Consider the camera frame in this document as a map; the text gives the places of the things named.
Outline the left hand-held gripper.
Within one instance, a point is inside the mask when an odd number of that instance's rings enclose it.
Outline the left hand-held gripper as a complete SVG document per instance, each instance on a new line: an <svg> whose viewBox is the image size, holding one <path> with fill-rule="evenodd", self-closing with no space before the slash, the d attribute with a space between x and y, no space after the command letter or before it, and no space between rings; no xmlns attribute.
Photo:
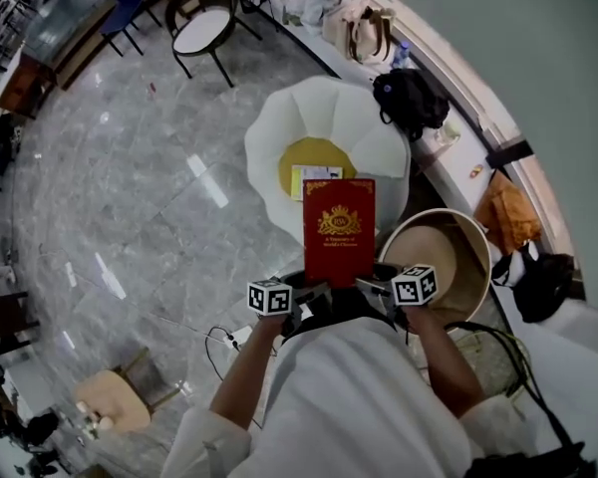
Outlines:
<svg viewBox="0 0 598 478"><path fill-rule="evenodd" d="M302 320L300 304L312 301L330 290L326 282L315 286L299 286L274 279L247 284L247 308L274 335L291 336Z"/></svg>

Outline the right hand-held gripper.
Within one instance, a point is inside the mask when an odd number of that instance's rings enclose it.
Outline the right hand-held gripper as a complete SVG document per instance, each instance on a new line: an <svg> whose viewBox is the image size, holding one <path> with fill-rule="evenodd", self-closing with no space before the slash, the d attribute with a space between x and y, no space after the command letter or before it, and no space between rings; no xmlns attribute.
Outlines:
<svg viewBox="0 0 598 478"><path fill-rule="evenodd" d="M388 283L357 278L355 286L365 294L387 297L388 317L404 330L409 328L404 308L424 308L438 295L437 273L432 265L414 265Z"/></svg>

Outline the red hardcover book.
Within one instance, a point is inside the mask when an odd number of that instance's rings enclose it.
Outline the red hardcover book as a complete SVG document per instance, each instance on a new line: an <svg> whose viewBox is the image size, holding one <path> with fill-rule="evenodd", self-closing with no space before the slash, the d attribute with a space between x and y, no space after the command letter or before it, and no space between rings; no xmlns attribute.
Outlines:
<svg viewBox="0 0 598 478"><path fill-rule="evenodd" d="M376 184L373 179L306 180L304 271L309 284L349 288L373 274Z"/></svg>

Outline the white flower-shaped chair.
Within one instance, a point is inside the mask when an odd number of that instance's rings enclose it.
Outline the white flower-shaped chair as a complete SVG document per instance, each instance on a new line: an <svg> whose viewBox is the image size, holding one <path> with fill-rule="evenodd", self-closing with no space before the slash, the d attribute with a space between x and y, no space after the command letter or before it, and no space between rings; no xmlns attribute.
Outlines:
<svg viewBox="0 0 598 478"><path fill-rule="evenodd" d="M247 178L273 224L304 247L303 200L293 201L282 189L278 162L289 145L305 137L328 139L345 151L357 170L348 179L375 181L375 231L397 221L409 196L409 146L393 125L381 121L369 90L319 76L269 96L244 137Z"/></svg>

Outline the black shoulder bag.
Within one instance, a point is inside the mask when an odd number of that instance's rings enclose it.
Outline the black shoulder bag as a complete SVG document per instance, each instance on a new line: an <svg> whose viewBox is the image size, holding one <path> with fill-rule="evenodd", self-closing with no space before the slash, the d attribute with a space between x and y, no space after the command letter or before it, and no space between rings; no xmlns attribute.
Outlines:
<svg viewBox="0 0 598 478"><path fill-rule="evenodd" d="M445 329L460 329L470 333L486 333L501 345L512 364L520 384L543 411L560 446L535 456L515 453L475 459L464 478L597 478L597 465L583 458L585 443L574 443L568 432L548 407L537 384L528 358L517 339L502 330L474 322L454 322Z"/></svg>

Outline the person's right forearm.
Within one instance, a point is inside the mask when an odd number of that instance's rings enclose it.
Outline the person's right forearm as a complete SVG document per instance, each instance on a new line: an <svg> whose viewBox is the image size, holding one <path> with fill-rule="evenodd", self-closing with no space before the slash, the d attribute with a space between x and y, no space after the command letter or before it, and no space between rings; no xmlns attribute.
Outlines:
<svg viewBox="0 0 598 478"><path fill-rule="evenodd" d="M476 374L433 312L419 307L404 307L403 312L420 338L435 395L461 418L485 400Z"/></svg>

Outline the person's left forearm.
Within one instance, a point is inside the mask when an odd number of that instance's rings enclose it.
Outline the person's left forearm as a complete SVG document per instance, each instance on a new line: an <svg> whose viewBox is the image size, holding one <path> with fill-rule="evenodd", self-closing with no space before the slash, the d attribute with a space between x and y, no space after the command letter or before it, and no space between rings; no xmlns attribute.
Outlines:
<svg viewBox="0 0 598 478"><path fill-rule="evenodd" d="M209 410L248 429L261 396L275 339L281 335L287 315L267 316L255 325L214 395Z"/></svg>

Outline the person's black trousers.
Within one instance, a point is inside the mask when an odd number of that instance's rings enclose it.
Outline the person's black trousers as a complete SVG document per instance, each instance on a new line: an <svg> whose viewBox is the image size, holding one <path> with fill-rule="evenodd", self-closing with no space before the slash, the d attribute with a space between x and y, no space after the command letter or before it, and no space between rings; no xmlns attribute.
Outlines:
<svg viewBox="0 0 598 478"><path fill-rule="evenodd" d="M393 330L396 328L357 288L331 290L329 294L320 294L305 305L311 316L304 320L300 316L289 317L282 325L283 343L302 333L362 318L378 320Z"/></svg>

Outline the yellow-edged printed booklet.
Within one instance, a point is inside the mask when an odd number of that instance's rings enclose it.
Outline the yellow-edged printed booklet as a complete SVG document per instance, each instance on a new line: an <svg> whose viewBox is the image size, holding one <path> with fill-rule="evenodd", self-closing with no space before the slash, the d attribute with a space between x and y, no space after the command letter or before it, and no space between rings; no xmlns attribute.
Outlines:
<svg viewBox="0 0 598 478"><path fill-rule="evenodd" d="M303 185L306 180L342 179L341 166L293 165L291 167L290 196L295 201L303 200Z"/></svg>

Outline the yellow round seat cushion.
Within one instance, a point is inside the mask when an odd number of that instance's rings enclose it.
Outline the yellow round seat cushion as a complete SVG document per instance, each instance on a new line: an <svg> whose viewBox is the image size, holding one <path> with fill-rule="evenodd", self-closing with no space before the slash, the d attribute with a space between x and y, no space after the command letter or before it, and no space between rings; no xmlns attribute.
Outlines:
<svg viewBox="0 0 598 478"><path fill-rule="evenodd" d="M347 153L325 138L305 137L285 149L278 162L278 174L281 187L289 196L293 165L341 166L342 179L354 178L357 175L357 170Z"/></svg>

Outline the small clear glass jar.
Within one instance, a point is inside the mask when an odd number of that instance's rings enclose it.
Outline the small clear glass jar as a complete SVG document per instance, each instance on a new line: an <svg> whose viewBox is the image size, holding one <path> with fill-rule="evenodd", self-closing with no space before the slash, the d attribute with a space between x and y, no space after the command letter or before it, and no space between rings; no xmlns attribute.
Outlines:
<svg viewBox="0 0 598 478"><path fill-rule="evenodd" d="M453 125L450 119L447 119L444 124L435 131L435 142L440 147L448 147L454 145L460 139L460 130Z"/></svg>

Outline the black backpack with purple tag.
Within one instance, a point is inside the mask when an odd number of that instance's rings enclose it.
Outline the black backpack with purple tag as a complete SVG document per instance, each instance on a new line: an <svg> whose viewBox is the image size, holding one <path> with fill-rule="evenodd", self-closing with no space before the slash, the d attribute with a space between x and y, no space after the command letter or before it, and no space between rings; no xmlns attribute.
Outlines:
<svg viewBox="0 0 598 478"><path fill-rule="evenodd" d="M415 142L426 128L439 129L449 114L445 88L427 71L393 69L373 81L373 96L380 107L380 119L393 124Z"/></svg>

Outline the round light wooden stool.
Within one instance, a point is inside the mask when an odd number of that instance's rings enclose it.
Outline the round light wooden stool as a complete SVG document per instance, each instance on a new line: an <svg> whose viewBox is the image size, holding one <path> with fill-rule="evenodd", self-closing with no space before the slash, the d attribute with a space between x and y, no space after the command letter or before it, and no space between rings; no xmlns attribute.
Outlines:
<svg viewBox="0 0 598 478"><path fill-rule="evenodd" d="M181 393L177 385L153 402L142 396L130 374L149 355L144 347L128 364L100 370L76 385L76 407L95 423L96 430L117 434L144 430L155 412Z"/></svg>

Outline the beige tote bag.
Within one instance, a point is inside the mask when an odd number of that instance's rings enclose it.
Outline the beige tote bag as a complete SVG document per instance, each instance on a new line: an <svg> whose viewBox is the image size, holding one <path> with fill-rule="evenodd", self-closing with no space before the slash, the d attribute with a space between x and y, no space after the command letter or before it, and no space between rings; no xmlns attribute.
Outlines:
<svg viewBox="0 0 598 478"><path fill-rule="evenodd" d="M379 64L390 56L395 16L371 0L352 0L324 15L322 36L348 60Z"/></svg>

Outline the grey glass-top counter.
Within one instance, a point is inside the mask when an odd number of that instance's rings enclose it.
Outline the grey glass-top counter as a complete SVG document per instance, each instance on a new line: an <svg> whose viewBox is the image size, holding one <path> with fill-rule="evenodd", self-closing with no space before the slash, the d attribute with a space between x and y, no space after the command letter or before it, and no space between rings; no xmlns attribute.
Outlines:
<svg viewBox="0 0 598 478"><path fill-rule="evenodd" d="M100 29L115 7L115 0L49 0L25 32L23 53L65 90L103 45Z"/></svg>

